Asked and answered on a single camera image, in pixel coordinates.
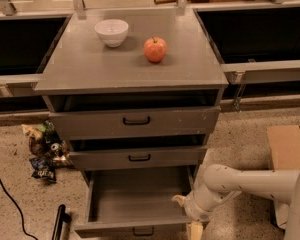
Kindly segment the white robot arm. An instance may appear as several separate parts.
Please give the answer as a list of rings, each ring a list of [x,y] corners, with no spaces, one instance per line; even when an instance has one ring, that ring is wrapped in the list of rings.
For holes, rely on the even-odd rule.
[[[198,188],[172,198],[190,219],[186,226],[188,240],[201,240],[203,224],[214,208],[242,192],[287,204],[284,240],[300,240],[300,169],[242,171],[221,164],[204,170]]]

